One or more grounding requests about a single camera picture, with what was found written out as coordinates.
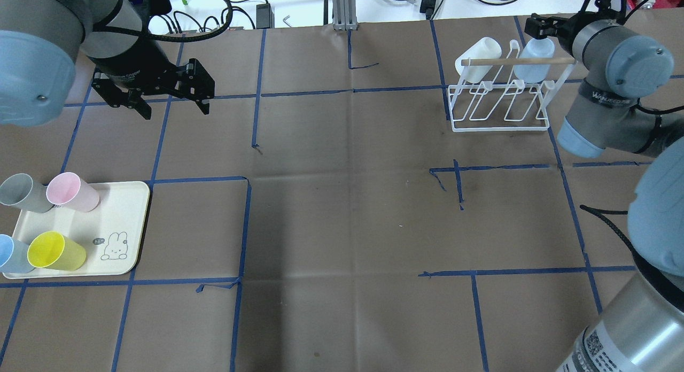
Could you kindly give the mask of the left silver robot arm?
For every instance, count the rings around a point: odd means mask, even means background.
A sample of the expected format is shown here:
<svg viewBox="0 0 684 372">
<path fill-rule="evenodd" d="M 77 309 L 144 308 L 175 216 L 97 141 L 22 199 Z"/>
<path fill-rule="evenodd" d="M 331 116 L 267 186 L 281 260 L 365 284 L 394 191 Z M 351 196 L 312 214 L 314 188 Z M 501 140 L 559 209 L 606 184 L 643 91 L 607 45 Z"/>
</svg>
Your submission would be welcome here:
<svg viewBox="0 0 684 372">
<path fill-rule="evenodd" d="M 210 112 L 215 81 L 191 58 L 172 63 L 159 42 L 198 42 L 149 32 L 149 15 L 129 0 L 2 0 L 2 125 L 39 126 L 62 112 L 83 53 L 96 67 L 92 87 L 110 107 L 150 119 L 146 95 L 170 95 Z"/>
</svg>

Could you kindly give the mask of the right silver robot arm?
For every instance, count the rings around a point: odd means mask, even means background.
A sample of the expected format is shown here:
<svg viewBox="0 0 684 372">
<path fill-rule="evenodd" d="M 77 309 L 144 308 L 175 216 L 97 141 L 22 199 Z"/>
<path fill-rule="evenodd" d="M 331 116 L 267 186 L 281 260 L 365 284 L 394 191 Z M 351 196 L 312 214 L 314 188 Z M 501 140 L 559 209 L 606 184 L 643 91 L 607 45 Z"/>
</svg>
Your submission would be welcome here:
<svg viewBox="0 0 684 372">
<path fill-rule="evenodd" d="M 652 158 L 626 209 L 626 231 L 616 231 L 635 272 L 557 370 L 682 371 L 682 113 L 641 104 L 669 81 L 674 58 L 617 15 L 533 14 L 525 24 L 531 38 L 557 38 L 588 72 L 557 135 L 562 148 L 583 158 L 607 149 Z"/>
</svg>

